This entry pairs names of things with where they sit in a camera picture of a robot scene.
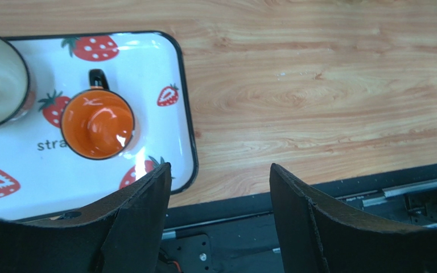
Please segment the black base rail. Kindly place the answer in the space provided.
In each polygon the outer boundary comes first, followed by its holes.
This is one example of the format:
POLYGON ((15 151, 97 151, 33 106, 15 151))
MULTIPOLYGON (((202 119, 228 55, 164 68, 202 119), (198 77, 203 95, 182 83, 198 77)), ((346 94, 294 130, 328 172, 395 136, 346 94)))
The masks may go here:
MULTIPOLYGON (((437 228, 437 164, 311 185, 388 220, 437 228)), ((285 272, 270 193, 168 211, 166 272, 285 272)))

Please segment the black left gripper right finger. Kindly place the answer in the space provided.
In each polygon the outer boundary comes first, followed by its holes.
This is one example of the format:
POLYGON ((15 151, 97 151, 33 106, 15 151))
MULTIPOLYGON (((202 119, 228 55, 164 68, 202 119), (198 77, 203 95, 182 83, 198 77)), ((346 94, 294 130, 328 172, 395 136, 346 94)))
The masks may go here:
POLYGON ((285 272, 437 272, 437 227, 363 212, 278 164, 269 182, 285 272))

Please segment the white strawberry print tray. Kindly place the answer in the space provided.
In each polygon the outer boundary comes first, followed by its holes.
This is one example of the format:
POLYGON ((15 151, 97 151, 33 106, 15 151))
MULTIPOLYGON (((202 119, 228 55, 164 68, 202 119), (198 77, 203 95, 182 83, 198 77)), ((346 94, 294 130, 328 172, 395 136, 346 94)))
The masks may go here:
POLYGON ((178 43, 162 32, 10 38, 31 71, 36 101, 0 127, 0 218, 59 214, 101 199, 171 164, 171 192, 197 175, 197 154, 178 43), (131 106, 140 134, 134 147, 106 160, 86 159, 65 143, 58 112, 88 89, 101 69, 131 106))

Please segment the orange transparent cup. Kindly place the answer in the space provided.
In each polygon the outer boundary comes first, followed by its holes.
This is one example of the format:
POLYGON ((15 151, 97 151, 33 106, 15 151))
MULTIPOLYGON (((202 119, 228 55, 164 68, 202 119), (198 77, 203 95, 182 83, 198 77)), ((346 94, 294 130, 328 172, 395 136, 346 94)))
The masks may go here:
POLYGON ((65 106, 60 131, 75 154, 106 160, 132 147, 141 128, 129 103, 110 90, 103 70, 91 69, 88 78, 89 89, 72 97, 65 106))

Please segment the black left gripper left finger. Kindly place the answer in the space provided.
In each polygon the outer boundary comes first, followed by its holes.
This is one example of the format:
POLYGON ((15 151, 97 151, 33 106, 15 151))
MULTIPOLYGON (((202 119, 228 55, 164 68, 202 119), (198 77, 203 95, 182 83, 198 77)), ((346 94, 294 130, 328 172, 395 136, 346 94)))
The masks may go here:
POLYGON ((0 219, 0 272, 154 272, 171 165, 55 220, 0 219))

